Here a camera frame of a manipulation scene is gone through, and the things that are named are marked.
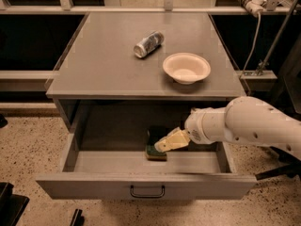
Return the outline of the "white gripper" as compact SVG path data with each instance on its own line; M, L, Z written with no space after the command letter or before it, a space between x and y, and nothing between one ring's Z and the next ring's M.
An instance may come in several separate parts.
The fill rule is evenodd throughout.
M184 123L184 130L173 129L159 139L154 147L168 152L185 147L190 139L196 144L212 144L225 140L225 108L194 108Z

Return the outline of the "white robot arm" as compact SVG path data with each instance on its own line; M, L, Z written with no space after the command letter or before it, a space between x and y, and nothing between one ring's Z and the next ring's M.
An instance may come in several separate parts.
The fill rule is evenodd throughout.
M196 144L228 142L237 145L277 147L295 157L301 154L301 121L272 105L242 96L221 108L195 108L184 123L154 143L159 152Z

